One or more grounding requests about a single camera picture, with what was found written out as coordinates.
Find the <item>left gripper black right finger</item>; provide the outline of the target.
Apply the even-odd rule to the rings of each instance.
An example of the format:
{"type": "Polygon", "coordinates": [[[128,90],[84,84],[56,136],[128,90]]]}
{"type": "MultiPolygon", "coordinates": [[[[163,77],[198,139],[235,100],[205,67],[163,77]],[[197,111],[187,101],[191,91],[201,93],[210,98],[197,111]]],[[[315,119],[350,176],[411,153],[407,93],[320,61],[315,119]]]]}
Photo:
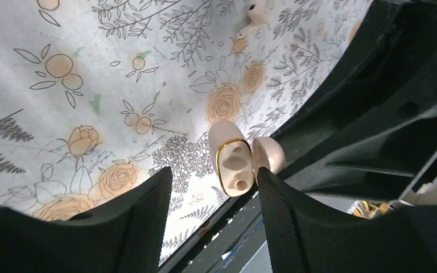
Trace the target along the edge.
{"type": "Polygon", "coordinates": [[[274,272],[437,272],[437,205],[404,206],[367,220],[264,167],[257,184],[274,272]]]}

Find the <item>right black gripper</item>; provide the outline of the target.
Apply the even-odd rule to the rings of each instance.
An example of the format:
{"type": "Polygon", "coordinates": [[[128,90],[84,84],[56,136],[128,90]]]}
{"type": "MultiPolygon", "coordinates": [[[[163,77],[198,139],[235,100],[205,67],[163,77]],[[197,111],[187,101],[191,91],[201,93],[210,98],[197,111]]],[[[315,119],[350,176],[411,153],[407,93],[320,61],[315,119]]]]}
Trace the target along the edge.
{"type": "Polygon", "coordinates": [[[319,88],[275,134],[279,177],[391,201],[437,174],[437,1],[373,1],[319,88]]]}

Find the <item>pink earbud charging case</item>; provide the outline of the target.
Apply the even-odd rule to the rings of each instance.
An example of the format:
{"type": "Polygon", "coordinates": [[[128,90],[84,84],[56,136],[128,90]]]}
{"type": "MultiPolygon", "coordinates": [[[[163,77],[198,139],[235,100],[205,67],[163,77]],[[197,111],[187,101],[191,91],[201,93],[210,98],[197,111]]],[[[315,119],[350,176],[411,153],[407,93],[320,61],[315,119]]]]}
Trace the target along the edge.
{"type": "Polygon", "coordinates": [[[286,166],[285,152],[276,140],[261,136],[249,143],[231,121],[219,121],[209,128],[208,146],[221,188],[229,197],[247,193],[259,168],[278,174],[286,166]]]}

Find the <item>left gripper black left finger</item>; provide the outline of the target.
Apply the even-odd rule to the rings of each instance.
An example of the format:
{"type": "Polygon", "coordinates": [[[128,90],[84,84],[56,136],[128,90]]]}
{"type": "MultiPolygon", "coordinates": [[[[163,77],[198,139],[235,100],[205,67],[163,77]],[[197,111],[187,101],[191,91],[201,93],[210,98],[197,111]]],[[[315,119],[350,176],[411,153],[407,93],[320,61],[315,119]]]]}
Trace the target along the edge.
{"type": "Polygon", "coordinates": [[[164,167],[66,221],[0,207],[0,272],[158,272],[171,188],[164,167]]]}

